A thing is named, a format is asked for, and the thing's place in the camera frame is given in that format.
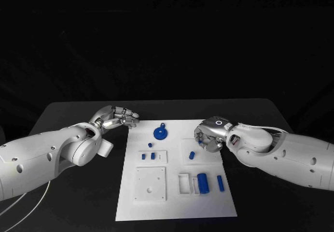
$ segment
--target blue object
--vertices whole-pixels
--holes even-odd
[[[191,151],[189,158],[193,159],[193,157],[194,157],[194,152]]]
[[[157,140],[163,140],[167,137],[167,130],[166,130],[166,124],[161,123],[160,127],[153,132],[154,138]]]
[[[217,175],[217,184],[219,184],[219,189],[220,189],[220,192],[225,191],[225,186],[223,186],[223,180],[222,180],[222,176]]]
[[[210,190],[209,190],[209,184],[207,184],[207,175],[204,173],[197,174],[197,181],[199,181],[200,194],[209,193]]]

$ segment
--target hole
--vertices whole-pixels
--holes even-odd
[[[23,172],[23,165],[22,165],[22,164],[19,164],[19,165],[16,166],[16,170],[17,170],[19,173]]]
[[[311,165],[315,165],[317,164],[317,159],[312,158],[310,163],[311,163]]]
[[[48,158],[49,161],[52,160],[52,154],[50,153],[46,154],[46,158]]]

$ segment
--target black table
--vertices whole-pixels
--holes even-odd
[[[223,116],[236,122],[279,127],[292,132],[269,100],[230,99],[56,102],[48,106],[30,135],[86,122],[109,104],[135,111],[141,120]],[[301,187],[246,167],[226,147],[222,150],[223,166],[238,217],[115,222],[127,133],[127,127],[121,126],[105,134],[104,138],[114,144],[108,158],[95,156],[84,167],[65,170],[50,182],[37,209],[12,231],[333,231],[334,192]],[[29,192],[3,215],[0,231],[29,213],[45,188],[46,185]],[[16,199],[0,202],[0,210]]]

